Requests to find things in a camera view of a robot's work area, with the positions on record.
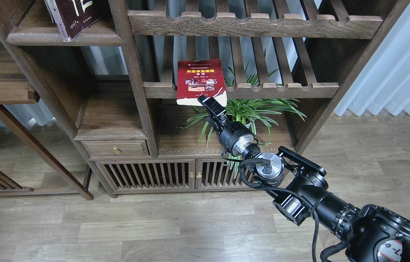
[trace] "brass knob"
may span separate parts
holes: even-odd
[[[120,150],[117,148],[117,146],[113,146],[113,153],[115,154],[120,154]]]

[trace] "potted plant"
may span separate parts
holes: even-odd
[[[235,75],[232,68],[228,67],[228,69],[233,75]],[[268,76],[271,77],[277,71],[278,70],[271,71],[268,73]],[[235,79],[229,81],[225,78],[224,81],[228,87],[235,85]],[[251,76],[248,76],[246,82],[250,83],[252,86],[258,86],[260,84],[258,74],[255,72]],[[305,114],[297,109],[296,102],[298,102],[298,100],[293,98],[228,99],[226,111],[228,115],[232,117],[233,121],[239,121],[245,125],[250,124],[250,128],[254,134],[256,134],[255,121],[261,121],[268,129],[271,140],[271,124],[278,126],[278,123],[268,115],[282,114],[283,111],[288,111],[299,115],[303,120],[304,117],[306,117]],[[180,128],[189,128],[208,116],[208,113],[205,110],[200,111],[196,106],[193,106],[193,109],[197,112],[197,115],[187,119],[188,125]],[[208,122],[205,121],[200,134],[200,139],[198,140],[199,143],[205,136],[207,129]],[[210,128],[207,136],[207,146],[212,133],[213,129]]]

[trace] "red book cover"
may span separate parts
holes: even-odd
[[[226,85],[220,59],[178,62],[177,104],[201,106],[197,100],[201,95],[213,96],[226,106]]]

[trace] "laminate floor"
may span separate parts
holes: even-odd
[[[70,171],[85,170],[56,124],[31,131]],[[410,116],[331,116],[303,155],[326,169],[330,191],[345,201],[410,219]],[[62,183],[2,127],[0,169],[24,186]],[[112,199],[95,178],[90,191],[93,201],[77,194],[0,197],[0,262],[311,261],[313,221],[296,227],[264,192]],[[318,254],[337,242],[320,227]],[[347,261],[343,252],[331,260]]]

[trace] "cabinet door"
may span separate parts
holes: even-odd
[[[171,192],[195,188],[195,160],[95,162],[115,194]]]
[[[204,191],[216,190],[246,190],[250,189],[240,179],[239,175],[234,178],[237,166],[230,168],[223,159],[198,159],[195,175],[195,189]],[[246,170],[246,178],[251,181],[251,172]]]

